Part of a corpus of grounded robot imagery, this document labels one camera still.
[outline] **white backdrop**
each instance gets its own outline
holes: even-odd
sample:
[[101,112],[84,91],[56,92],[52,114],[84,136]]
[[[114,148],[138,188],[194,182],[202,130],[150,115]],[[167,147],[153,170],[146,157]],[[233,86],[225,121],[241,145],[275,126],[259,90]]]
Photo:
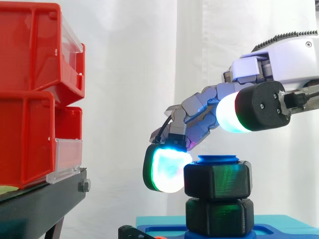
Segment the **white backdrop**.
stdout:
[[[148,190],[142,166],[150,133],[169,105],[220,82],[241,54],[275,34],[314,30],[313,0],[56,0],[86,44],[83,166],[86,199],[65,218],[62,239],[117,238],[136,216],[183,215],[182,191]],[[319,113],[273,131],[218,128],[192,152],[236,154],[253,166],[256,214],[319,225]]]

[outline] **screw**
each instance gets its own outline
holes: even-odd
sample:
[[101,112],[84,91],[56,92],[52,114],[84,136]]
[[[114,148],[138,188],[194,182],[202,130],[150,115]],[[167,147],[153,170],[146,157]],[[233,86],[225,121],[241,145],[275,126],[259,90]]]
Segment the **screw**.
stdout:
[[82,181],[82,192],[88,193],[91,189],[91,180],[90,179],[84,179]]

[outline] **blue tray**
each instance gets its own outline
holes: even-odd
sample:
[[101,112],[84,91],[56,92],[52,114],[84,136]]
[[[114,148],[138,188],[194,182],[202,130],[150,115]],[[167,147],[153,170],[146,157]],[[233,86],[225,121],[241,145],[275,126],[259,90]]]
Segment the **blue tray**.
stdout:
[[[255,216],[255,222],[254,231],[242,239],[319,239],[318,229],[285,215]],[[185,216],[138,217],[136,225],[140,231],[153,237],[162,236],[167,239],[209,239],[208,237],[187,231]]]

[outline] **stacked blocks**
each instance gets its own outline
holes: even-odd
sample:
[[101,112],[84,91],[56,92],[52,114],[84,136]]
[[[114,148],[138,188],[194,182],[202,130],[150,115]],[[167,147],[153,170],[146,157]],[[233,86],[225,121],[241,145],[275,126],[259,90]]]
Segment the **stacked blocks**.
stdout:
[[251,164],[235,156],[200,156],[184,168],[186,226],[207,237],[243,237],[254,226]]

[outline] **stacked bins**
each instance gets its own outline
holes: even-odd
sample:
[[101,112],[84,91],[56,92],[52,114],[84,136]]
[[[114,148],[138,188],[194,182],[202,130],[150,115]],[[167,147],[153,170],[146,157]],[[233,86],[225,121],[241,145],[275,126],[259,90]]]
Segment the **stacked bins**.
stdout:
[[54,3],[0,2],[0,187],[79,172],[85,47]]

